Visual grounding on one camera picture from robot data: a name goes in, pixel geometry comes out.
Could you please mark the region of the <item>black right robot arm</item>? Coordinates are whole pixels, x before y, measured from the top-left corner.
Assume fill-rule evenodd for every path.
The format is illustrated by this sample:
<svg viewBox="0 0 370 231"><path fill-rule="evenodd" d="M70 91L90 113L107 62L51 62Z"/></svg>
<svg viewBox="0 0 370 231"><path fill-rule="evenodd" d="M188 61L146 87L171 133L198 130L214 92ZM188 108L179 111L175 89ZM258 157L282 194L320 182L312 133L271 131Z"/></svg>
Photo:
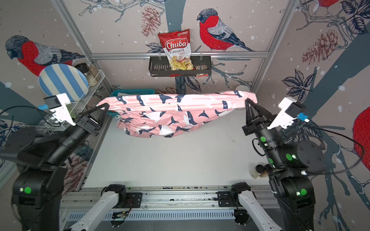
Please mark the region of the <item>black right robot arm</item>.
<svg viewBox="0 0 370 231"><path fill-rule="evenodd" d="M247 210L260 231L312 231L314 230L315 193L310 175L325 171L323 150L310 140L285 143L277 127L287 129L295 120L308 123L303 112L305 106L291 97L284 98L280 112L271 114L252 100L245 101L245 135L254 134L265 153L270 166L269 184L280 206L284 227L278 226L257 202L251 187L240 182L232 185L233 203Z"/></svg>

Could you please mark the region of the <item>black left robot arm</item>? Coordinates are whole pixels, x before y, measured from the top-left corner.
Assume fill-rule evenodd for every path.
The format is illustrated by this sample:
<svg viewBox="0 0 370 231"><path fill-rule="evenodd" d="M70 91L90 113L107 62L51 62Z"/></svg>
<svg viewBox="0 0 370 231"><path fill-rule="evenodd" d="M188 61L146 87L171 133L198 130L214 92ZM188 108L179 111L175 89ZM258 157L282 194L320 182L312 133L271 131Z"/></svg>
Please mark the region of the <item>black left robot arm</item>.
<svg viewBox="0 0 370 231"><path fill-rule="evenodd" d="M103 127L109 104L80 113L75 125L47 135L25 127L9 136L1 158L20 172L13 183L12 205L24 231L58 231L59 210L67 169L62 165L89 136Z"/></svg>

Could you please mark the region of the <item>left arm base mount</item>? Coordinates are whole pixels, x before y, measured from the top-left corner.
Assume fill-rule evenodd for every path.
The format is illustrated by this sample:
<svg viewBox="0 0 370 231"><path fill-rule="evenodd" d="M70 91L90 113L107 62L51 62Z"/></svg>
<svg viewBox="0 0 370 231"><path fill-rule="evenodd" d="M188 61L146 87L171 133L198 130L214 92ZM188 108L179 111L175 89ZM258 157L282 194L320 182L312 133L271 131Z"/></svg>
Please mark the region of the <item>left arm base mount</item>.
<svg viewBox="0 0 370 231"><path fill-rule="evenodd" d="M113 208L140 208L143 193L128 193L125 185L111 184L101 191L101 197L106 192L118 195L118 202Z"/></svg>

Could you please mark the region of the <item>pink patterned cloth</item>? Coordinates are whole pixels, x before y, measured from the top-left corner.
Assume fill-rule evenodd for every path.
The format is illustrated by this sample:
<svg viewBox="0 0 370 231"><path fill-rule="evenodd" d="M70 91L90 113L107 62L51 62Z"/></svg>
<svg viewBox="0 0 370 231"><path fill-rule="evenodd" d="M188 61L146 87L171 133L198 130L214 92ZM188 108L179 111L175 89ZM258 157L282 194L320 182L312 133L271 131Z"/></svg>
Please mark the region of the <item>pink patterned cloth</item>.
<svg viewBox="0 0 370 231"><path fill-rule="evenodd" d="M127 135L171 138L244 108L247 99L257 103L254 93L234 90L209 94L123 95L107 97L98 105L108 104L110 111L119 114L117 127Z"/></svg>

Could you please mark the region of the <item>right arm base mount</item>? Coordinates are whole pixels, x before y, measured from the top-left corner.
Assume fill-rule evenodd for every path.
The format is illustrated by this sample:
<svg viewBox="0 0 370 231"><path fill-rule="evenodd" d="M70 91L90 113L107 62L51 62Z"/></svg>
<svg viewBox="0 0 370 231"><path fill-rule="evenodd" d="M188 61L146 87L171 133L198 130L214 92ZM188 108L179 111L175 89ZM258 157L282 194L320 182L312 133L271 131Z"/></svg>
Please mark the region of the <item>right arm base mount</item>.
<svg viewBox="0 0 370 231"><path fill-rule="evenodd" d="M239 182L231 185L230 191L217 192L219 207L245 208L245 205L257 206L257 200L251 187L246 182Z"/></svg>

